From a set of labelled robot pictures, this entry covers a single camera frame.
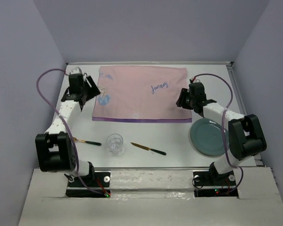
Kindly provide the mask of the pink cloth placemat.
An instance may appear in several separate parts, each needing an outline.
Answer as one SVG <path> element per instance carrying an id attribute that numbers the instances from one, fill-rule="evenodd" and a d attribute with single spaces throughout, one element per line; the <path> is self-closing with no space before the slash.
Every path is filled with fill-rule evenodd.
<path id="1" fill-rule="evenodd" d="M 99 69 L 94 121 L 189 123 L 190 110 L 176 106 L 187 87 L 186 68 L 114 65 Z"/>

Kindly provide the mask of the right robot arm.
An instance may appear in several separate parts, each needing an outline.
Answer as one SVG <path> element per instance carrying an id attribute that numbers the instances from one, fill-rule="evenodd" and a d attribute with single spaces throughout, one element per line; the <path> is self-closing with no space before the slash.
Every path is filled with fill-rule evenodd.
<path id="1" fill-rule="evenodd" d="M 266 150 L 267 143 L 258 117 L 230 111 L 213 99 L 207 99 L 204 85 L 191 82 L 183 88 L 176 102 L 178 107 L 193 110 L 204 119 L 221 126 L 221 137 L 225 153 L 210 164 L 208 172 L 200 181 L 218 185 L 239 165 Z"/>

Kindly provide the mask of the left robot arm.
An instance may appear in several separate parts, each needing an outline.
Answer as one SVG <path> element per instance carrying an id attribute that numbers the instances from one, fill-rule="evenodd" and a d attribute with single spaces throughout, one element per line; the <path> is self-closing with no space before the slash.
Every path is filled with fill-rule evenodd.
<path id="1" fill-rule="evenodd" d="M 35 138 L 40 170 L 64 172 L 79 179 L 84 186 L 94 183 L 94 166 L 78 157 L 71 128 L 85 104 L 100 94 L 92 77 L 75 68 L 67 74 L 69 86 L 64 92 L 60 108 L 57 109 L 41 94 L 41 98 L 54 110 L 56 118 L 49 128 Z"/>

